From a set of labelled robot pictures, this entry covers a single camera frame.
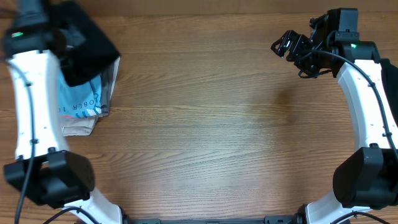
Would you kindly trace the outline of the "black t-shirt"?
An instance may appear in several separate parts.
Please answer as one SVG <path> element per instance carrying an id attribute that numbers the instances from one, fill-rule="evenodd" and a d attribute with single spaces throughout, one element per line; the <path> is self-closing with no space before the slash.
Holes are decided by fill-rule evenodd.
<path id="1" fill-rule="evenodd" d="M 68 86 L 82 85 L 106 70 L 120 53 L 93 19 L 74 1 L 51 7 L 54 24 L 71 23 L 79 28 L 86 42 L 78 50 L 72 67 L 60 67 Z"/>

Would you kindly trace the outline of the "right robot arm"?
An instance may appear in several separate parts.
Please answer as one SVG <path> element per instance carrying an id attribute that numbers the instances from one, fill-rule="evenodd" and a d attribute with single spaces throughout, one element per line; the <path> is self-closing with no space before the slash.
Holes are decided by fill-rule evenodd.
<path id="1" fill-rule="evenodd" d="M 266 223 L 348 223 L 397 205 L 397 69 L 374 42 L 362 41 L 358 10 L 331 9 L 310 19 L 310 36 L 288 30 L 272 51 L 304 79 L 331 73 L 345 94 L 354 129 L 354 153 L 333 174 L 330 192 L 291 216 Z"/>

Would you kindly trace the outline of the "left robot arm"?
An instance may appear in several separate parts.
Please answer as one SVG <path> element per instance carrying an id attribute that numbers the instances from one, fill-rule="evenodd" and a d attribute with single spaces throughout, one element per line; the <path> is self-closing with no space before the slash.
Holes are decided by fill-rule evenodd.
<path id="1" fill-rule="evenodd" d="M 21 198 L 85 223 L 130 223 L 96 187 L 88 158 L 67 136 L 91 133 L 107 116 L 121 55 L 75 1 L 21 1 L 2 39 L 17 116 L 15 161 L 6 181 Z"/>

